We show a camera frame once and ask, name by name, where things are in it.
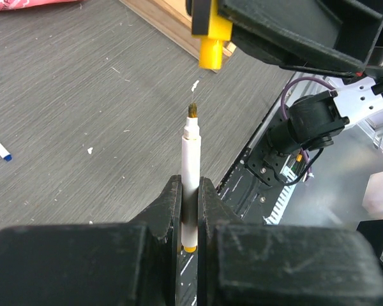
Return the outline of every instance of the gray wood grain surface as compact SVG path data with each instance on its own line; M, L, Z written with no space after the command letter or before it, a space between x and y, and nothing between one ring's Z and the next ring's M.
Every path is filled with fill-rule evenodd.
M289 77L238 51L202 71L118 0L0 13L0 228L135 216L180 171L199 78L202 175L219 183Z

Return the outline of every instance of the yellow connector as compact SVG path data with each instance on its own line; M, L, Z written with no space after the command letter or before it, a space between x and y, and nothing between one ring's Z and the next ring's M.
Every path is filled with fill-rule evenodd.
M232 22L218 15L217 0L210 1L210 12L203 8L193 8L193 16L199 14L208 17L208 29L201 29L202 25L192 25L193 37L200 38L199 67L204 69L221 69L223 61L223 45L231 40Z

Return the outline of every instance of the white paint speck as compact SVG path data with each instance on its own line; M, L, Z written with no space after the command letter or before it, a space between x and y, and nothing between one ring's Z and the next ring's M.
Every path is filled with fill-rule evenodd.
M125 13L126 13L126 19L128 20L128 26L132 26L131 24L129 24L129 14L128 14L128 9L126 8L125 6Z
M112 70L118 72L120 74L120 72L118 70L116 70L115 68L111 67Z
M200 82L200 80L197 80L196 82L194 82L193 86L191 87L191 91L194 92L194 90L196 89L197 87L197 84Z

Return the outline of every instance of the wooden edge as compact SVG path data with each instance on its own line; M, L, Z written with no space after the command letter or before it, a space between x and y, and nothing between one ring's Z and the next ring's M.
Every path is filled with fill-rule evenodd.
M200 41L190 34L191 20L172 7L170 0L120 0L145 21L157 28L190 55L199 59ZM223 47L223 63L225 64L236 50L235 44L228 41Z
M149 22L152 26L157 28L162 34L170 38L173 42L178 44L181 48L185 49L189 54L195 58L199 58L200 42L196 38L192 38L187 27L182 25L176 19L172 18L165 10L160 10L154 1L148 0L120 0L123 4L127 5L137 15Z

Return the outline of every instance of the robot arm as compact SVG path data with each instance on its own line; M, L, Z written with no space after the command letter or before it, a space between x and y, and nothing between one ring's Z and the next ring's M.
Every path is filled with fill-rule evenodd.
M193 35L231 36L242 51L268 64L340 78L383 78L383 0L186 0L186 7ZM208 52L202 49L204 57Z

